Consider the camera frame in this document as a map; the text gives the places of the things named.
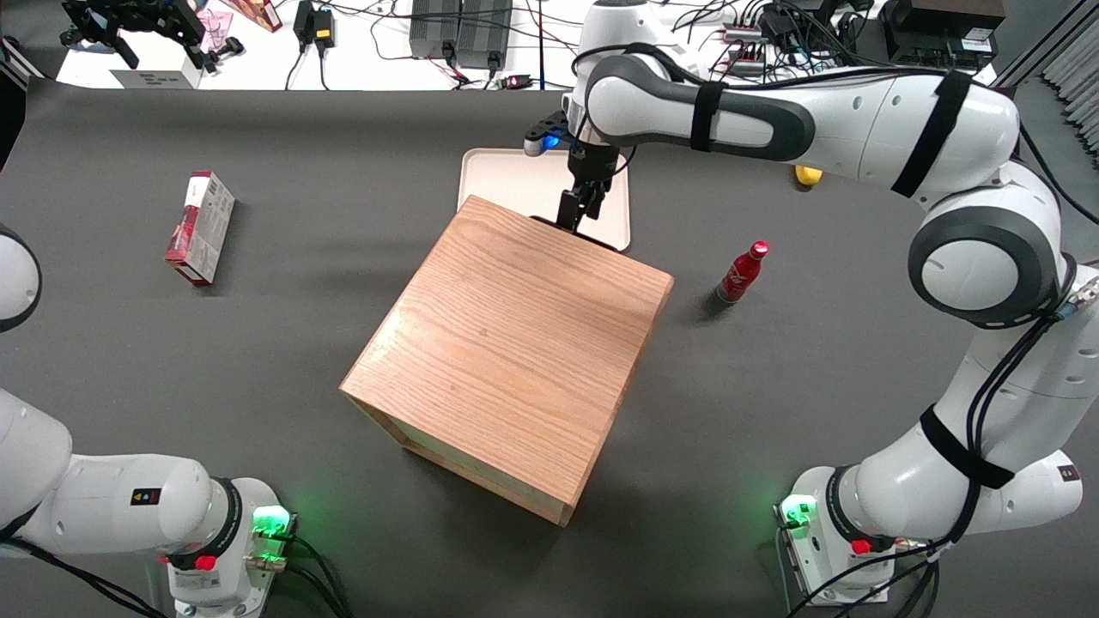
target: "wooden box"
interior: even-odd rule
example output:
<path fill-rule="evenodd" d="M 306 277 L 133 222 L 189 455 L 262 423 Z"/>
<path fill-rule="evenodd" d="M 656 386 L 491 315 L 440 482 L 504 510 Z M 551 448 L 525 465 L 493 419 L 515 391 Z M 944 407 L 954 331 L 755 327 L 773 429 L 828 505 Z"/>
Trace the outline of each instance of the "wooden box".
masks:
<path fill-rule="evenodd" d="M 406 449 L 564 527 L 671 282 L 470 197 L 340 390 Z"/>

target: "sticker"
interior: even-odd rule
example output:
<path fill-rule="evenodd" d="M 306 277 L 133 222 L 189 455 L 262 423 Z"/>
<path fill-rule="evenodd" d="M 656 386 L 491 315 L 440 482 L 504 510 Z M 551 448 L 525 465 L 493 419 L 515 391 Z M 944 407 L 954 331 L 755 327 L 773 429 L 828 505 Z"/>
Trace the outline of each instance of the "sticker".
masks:
<path fill-rule="evenodd" d="M 1065 483 L 1080 479 L 1080 471 L 1076 470 L 1075 465 L 1058 465 L 1057 470 L 1061 471 L 1061 479 Z"/>
<path fill-rule="evenodd" d="M 221 573 L 217 569 L 213 571 L 175 571 L 175 574 L 176 587 L 182 591 L 209 591 L 221 587 Z"/>
<path fill-rule="evenodd" d="M 992 44 L 988 41 L 975 41 L 973 38 L 963 38 L 962 48 L 967 52 L 985 52 L 986 54 L 992 53 Z"/>
<path fill-rule="evenodd" d="M 988 41 L 988 37 L 992 35 L 992 29 L 990 27 L 974 27 L 969 30 L 969 33 L 962 38 L 972 38 L 974 41 Z"/>
<path fill-rule="evenodd" d="M 160 488 L 134 489 L 130 494 L 130 506 L 144 507 L 160 504 Z"/>

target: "pink object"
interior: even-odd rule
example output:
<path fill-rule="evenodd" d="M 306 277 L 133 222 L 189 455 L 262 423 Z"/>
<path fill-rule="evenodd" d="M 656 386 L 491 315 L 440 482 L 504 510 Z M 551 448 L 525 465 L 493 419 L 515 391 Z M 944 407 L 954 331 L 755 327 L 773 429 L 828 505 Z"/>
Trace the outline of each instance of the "pink object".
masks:
<path fill-rule="evenodd" d="M 732 305 L 744 296 L 752 282 L 759 276 L 759 266 L 764 256 L 767 255 L 767 243 L 756 241 L 747 253 L 741 255 L 733 262 L 733 266 L 725 274 L 725 277 L 718 284 L 718 298 Z"/>
<path fill-rule="evenodd" d="M 207 29 L 202 36 L 201 49 L 203 52 L 220 49 L 225 44 L 225 38 L 229 37 L 229 24 L 233 21 L 233 13 L 207 9 L 199 11 L 198 18 Z"/>

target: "bottle cap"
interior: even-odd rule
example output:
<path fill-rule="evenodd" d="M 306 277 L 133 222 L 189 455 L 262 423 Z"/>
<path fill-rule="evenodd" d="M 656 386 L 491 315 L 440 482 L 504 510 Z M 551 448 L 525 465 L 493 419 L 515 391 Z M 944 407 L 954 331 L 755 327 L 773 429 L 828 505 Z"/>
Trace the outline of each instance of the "bottle cap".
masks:
<path fill-rule="evenodd" d="M 756 260 L 763 260 L 763 256 L 767 255 L 767 242 L 756 241 L 748 251 L 748 255 L 755 257 Z"/>

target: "red bottle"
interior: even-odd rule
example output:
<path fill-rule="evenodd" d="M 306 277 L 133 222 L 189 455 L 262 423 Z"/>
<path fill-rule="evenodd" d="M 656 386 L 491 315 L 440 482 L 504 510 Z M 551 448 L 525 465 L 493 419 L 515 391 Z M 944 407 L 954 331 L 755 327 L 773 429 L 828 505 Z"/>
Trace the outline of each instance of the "red bottle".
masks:
<path fill-rule="evenodd" d="M 759 276 L 761 262 L 765 255 L 767 255 L 767 243 L 756 241 L 747 253 L 737 257 L 725 274 L 725 278 L 718 284 L 715 289 L 718 298 L 730 305 L 740 300 L 752 282 Z"/>

